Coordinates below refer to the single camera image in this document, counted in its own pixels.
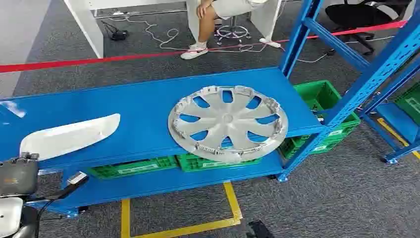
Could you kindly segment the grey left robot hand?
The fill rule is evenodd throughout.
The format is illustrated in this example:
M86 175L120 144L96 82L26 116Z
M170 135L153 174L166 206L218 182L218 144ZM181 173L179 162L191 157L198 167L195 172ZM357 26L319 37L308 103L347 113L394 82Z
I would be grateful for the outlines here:
M25 202L55 201L66 198L89 180L87 174L78 172L70 178L64 189L44 197L31 198L37 191L38 159L39 154L22 152L19 157L0 163L1 198L21 197Z

